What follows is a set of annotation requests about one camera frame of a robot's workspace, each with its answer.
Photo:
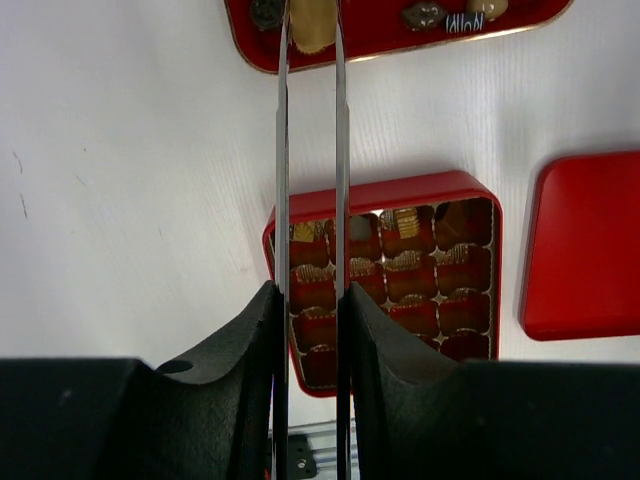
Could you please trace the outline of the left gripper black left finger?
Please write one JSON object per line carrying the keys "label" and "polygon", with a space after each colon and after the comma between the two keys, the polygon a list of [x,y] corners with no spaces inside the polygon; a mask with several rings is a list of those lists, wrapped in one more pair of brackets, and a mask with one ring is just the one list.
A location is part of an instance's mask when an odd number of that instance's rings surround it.
{"label": "left gripper black left finger", "polygon": [[5,479],[260,479],[280,295],[158,368],[136,358],[1,363]]}

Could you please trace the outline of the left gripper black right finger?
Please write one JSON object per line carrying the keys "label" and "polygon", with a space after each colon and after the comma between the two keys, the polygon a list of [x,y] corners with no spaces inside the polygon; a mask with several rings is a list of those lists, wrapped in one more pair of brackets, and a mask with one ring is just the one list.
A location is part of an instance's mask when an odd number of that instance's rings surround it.
{"label": "left gripper black right finger", "polygon": [[364,479],[635,479],[639,369],[456,362],[347,293]]}

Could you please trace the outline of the red box lid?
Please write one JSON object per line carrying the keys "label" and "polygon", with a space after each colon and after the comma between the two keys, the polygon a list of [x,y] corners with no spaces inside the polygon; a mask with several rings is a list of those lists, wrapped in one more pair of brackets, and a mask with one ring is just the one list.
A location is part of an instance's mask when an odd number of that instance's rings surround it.
{"label": "red box lid", "polygon": [[541,169],[520,321],[538,341],[638,334],[638,152],[566,156]]}

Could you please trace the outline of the tan fluted round chocolate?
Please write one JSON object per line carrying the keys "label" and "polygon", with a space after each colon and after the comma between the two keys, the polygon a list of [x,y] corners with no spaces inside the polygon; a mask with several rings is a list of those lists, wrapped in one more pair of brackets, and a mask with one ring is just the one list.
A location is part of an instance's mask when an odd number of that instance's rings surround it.
{"label": "tan fluted round chocolate", "polygon": [[292,40],[302,54],[317,54],[335,42],[334,0],[293,0],[289,16]]}

